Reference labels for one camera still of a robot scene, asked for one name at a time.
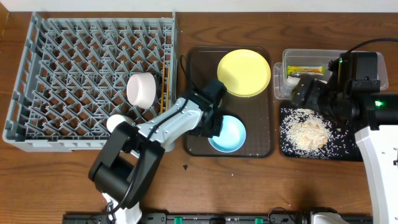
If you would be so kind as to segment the light blue bowl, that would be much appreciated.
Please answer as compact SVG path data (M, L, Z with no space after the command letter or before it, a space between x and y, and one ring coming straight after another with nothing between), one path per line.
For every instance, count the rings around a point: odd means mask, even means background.
M246 140L246 128L235 116L224 115L219 136L208 138L210 145L217 151L232 153L240 149Z

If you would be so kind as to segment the green snack wrapper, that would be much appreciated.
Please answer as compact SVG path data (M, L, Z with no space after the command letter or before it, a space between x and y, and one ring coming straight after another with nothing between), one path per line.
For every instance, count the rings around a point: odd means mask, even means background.
M325 74L325 67L324 66L287 66L287 75L302 75L302 74L309 74L309 75L324 75Z

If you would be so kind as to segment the small white cup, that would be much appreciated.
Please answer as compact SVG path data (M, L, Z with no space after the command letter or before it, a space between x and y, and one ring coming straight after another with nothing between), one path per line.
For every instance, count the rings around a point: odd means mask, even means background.
M106 122L106 127L108 131L112 133L115 127L121 124L122 122L127 122L130 125L134 124L134 121L131 118L128 118L127 116L123 116L120 114L114 114L108 118Z

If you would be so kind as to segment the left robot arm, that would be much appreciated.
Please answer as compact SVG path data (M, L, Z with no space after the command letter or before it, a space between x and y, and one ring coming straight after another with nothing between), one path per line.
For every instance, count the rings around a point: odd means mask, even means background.
M185 133L220 135L223 117L218 106L226 92L224 84L214 79L202 90L189 89L173 107L146 123L117 124L88 174L107 206L103 213L88 217L87 223L137 223L139 202L175 140Z

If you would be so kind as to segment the white bowl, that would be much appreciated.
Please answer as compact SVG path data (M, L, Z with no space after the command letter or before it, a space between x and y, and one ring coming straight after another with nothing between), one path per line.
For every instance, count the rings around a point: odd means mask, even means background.
M156 81L149 73L136 73L127 82L127 100L133 106L149 109L156 97Z

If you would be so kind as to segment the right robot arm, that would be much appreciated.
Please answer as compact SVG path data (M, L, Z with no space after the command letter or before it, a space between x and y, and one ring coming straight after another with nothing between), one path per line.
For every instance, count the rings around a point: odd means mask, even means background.
M363 158L374 223L397 223L397 94L381 93L375 52L346 52L327 83L302 77L291 102L348 122Z

